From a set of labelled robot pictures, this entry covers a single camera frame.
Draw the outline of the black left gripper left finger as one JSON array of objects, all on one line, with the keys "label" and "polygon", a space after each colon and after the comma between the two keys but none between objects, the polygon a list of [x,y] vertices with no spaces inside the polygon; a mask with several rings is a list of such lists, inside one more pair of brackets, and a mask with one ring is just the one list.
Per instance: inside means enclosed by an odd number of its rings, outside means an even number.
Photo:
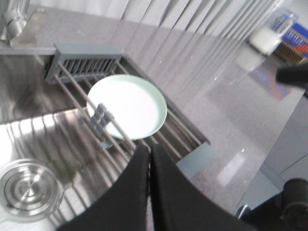
[{"label": "black left gripper left finger", "polygon": [[136,147],[116,182],[83,213],[60,231],[144,231],[148,197],[150,152]]}]

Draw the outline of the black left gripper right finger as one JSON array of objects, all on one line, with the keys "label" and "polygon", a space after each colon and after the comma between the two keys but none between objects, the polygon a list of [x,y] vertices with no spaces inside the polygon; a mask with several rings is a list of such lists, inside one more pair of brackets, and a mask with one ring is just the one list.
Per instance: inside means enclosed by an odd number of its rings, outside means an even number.
[{"label": "black left gripper right finger", "polygon": [[156,231],[254,231],[203,195],[161,144],[151,147],[150,195]]}]

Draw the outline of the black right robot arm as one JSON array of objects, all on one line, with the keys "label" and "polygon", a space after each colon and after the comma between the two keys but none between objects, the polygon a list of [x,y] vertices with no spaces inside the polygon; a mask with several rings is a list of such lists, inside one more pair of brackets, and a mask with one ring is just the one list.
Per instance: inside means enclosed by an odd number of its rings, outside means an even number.
[{"label": "black right robot arm", "polygon": [[[279,68],[275,80],[308,89],[308,64]],[[283,190],[254,209],[242,206],[238,219],[258,231],[306,231],[308,229],[308,181],[288,180]]]}]

